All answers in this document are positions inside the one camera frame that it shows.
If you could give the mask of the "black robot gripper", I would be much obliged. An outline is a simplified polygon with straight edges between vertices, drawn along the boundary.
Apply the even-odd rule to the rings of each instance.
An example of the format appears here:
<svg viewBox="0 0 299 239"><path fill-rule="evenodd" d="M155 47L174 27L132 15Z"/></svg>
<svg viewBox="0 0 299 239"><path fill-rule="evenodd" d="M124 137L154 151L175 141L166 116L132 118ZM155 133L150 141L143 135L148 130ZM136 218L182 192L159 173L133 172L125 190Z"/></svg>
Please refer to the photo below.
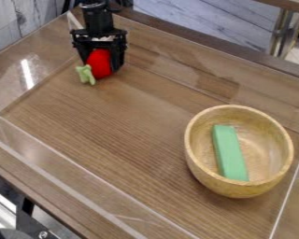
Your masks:
<svg viewBox="0 0 299 239"><path fill-rule="evenodd" d="M124 64L124 52L127 50L127 31L113 29L104 35L92 35L85 29L69 31L72 45L77 50L83 63L93 49L111 49L111 67L117 72Z"/></svg>

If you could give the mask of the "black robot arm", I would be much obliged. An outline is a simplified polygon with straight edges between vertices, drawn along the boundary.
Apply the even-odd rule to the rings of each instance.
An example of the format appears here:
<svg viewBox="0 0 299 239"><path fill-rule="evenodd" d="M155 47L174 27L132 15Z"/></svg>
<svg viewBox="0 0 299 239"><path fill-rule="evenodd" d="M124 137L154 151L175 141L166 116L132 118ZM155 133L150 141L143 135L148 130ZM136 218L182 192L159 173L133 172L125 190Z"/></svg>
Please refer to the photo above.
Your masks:
<svg viewBox="0 0 299 239"><path fill-rule="evenodd" d="M113 25L113 12L109 0L84 0L80 3L84 14L84 28L71 30L72 45L84 63L92 52L105 49L109 52L109 69L117 72L124 64L127 50L127 31Z"/></svg>

